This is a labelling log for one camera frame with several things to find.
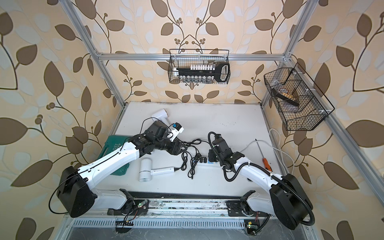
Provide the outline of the white blue power strip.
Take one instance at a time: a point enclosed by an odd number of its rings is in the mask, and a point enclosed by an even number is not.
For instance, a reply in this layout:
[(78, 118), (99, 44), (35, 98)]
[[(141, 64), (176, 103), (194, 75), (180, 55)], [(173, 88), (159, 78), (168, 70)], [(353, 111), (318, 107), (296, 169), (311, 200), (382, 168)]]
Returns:
[(219, 162), (211, 162), (208, 157), (202, 157), (198, 160), (198, 163), (201, 165), (208, 165), (208, 166), (219, 166)]

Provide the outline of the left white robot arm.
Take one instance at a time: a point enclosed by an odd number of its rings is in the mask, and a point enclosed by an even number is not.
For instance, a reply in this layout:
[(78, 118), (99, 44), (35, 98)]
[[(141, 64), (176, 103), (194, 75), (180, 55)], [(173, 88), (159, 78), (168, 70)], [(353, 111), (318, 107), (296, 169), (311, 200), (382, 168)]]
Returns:
[(63, 170), (56, 194), (66, 213), (77, 218), (89, 210), (111, 209), (128, 215), (134, 209), (134, 200), (125, 189), (98, 190), (97, 185), (120, 167), (135, 161), (154, 150), (177, 156), (187, 147), (177, 140), (183, 132), (179, 123), (166, 126), (156, 120), (142, 134), (125, 139), (123, 145), (93, 163), (78, 169), (70, 166)]

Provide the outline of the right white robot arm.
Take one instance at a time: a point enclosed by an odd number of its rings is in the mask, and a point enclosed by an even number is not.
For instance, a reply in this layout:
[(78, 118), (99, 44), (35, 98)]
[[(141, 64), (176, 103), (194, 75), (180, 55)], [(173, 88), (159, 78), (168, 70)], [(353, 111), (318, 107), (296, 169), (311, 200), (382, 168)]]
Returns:
[(209, 132), (208, 138), (227, 182), (243, 176), (268, 193), (267, 197), (254, 190), (244, 194), (240, 200), (243, 215), (252, 217), (257, 212), (273, 215), (290, 230), (299, 224), (315, 224), (313, 205), (295, 176), (277, 174), (253, 163), (243, 153), (233, 152), (220, 134)]

